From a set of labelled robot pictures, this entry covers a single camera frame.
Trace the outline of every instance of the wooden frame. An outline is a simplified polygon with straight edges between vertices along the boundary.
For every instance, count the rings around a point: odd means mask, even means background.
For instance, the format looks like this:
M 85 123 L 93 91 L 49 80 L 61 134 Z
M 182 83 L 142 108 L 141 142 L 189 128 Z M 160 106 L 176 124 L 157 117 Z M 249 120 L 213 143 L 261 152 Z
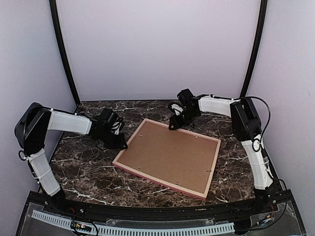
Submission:
M 132 141 L 135 139 L 135 137 L 137 135 L 139 135 L 138 134 L 139 131 L 141 130 L 143 125 L 145 123 L 147 123 L 147 122 L 155 124 L 155 125 L 158 125 L 158 126 L 162 126 L 163 128 L 167 128 L 167 130 L 168 130 L 168 125 L 166 125 L 166 124 L 163 124 L 163 123 L 160 123 L 160 122 L 157 122 L 157 121 L 153 121 L 153 120 L 150 120 L 150 119 L 144 119 L 142 121 L 142 123 L 139 125 L 139 127 L 136 129 L 136 131 L 133 133 L 131 138 L 128 140 L 128 142 L 127 142 L 128 145 L 130 145 L 132 143 Z M 206 199 L 206 197 L 208 195 L 209 188 L 210 188 L 210 183 L 211 183 L 211 180 L 212 180 L 214 168 L 215 168 L 215 165 L 216 165 L 216 162 L 217 162 L 217 157 L 218 157 L 218 152 L 219 152 L 219 149 L 220 149 L 221 140 L 215 139 L 215 138 L 211 138 L 211 137 L 208 137 L 208 136 L 205 136 L 205 135 L 197 134 L 197 133 L 194 133 L 194 132 L 191 132 L 191 131 L 187 131 L 187 130 L 184 130 L 184 129 L 178 129 L 177 131 L 172 131 L 172 132 L 181 132 L 181 133 L 189 134 L 189 135 L 194 136 L 195 138 L 199 137 L 199 138 L 208 140 L 209 143 L 211 143 L 211 141 L 212 142 L 213 141 L 216 142 L 216 148 L 214 150 L 213 162 L 211 164 L 211 169 L 207 171 L 209 177 L 207 179 L 206 186 L 205 186 L 205 189 L 204 189 L 203 192 L 201 192 L 201 191 L 194 191 L 194 190 L 191 190 L 189 188 L 179 186 L 176 183 L 172 183 L 172 182 L 168 182 L 168 181 L 162 180 L 160 178 L 157 178 L 155 176 L 146 174 L 146 173 L 144 173 L 144 172 L 142 172 L 142 171 L 140 171 L 138 169 L 132 168 L 132 167 L 130 167 L 128 165 L 125 165 L 125 164 L 121 163 L 120 162 L 120 158 L 122 157 L 122 155 L 127 150 L 122 150 L 122 151 L 119 152 L 119 154 L 117 155 L 117 157 L 113 161 L 113 165 L 116 166 L 116 167 L 119 167 L 121 169 L 124 169 L 127 172 L 133 173 L 133 174 L 135 174 L 135 175 L 137 175 L 139 177 L 148 179 L 148 180 L 150 180 L 152 182 L 161 184 L 163 186 L 169 187 L 169 188 L 174 189 L 176 191 L 180 191 L 180 192 L 183 192 L 183 193 L 186 193 L 186 194 L 198 197 L 198 198 Z

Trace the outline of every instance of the brown backing board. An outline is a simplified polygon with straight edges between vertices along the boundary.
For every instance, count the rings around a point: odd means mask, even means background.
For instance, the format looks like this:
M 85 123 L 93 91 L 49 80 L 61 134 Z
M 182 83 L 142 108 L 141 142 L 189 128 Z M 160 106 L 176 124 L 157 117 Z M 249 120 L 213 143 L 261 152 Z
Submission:
M 153 182 L 207 197 L 221 141 L 144 119 L 113 164 Z

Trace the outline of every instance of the dark marble surface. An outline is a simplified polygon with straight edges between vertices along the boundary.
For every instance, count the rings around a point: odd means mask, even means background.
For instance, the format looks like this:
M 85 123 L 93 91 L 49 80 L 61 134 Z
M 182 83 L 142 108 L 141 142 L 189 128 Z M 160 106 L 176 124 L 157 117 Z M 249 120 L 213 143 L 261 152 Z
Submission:
M 128 140 L 144 118 L 168 123 L 170 101 L 84 102 L 78 113 L 88 117 L 111 108 L 126 124 Z M 53 172 L 67 198 L 125 207 L 189 207 L 234 202 L 254 197 L 253 176 L 246 152 L 232 135 L 226 116 L 203 114 L 193 132 L 221 139 L 217 164 L 206 200 L 194 198 L 115 168 L 119 150 L 104 149 L 90 136 L 65 133 L 51 161 Z

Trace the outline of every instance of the white panel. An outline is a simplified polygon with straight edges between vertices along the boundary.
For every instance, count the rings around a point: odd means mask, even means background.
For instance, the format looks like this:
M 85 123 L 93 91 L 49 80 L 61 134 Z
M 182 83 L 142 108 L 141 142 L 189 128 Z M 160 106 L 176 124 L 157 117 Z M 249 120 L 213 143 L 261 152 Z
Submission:
M 237 97 L 259 0 L 59 0 L 81 100 Z
M 0 3 L 0 225 L 15 235 L 30 190 L 37 190 L 14 127 L 32 102 L 73 111 L 75 104 L 59 55 L 48 0 Z M 50 132 L 50 158 L 60 132 Z
M 249 95 L 264 98 L 264 143 L 315 235 L 315 1 L 269 1 Z M 268 113 L 258 106 L 263 121 Z

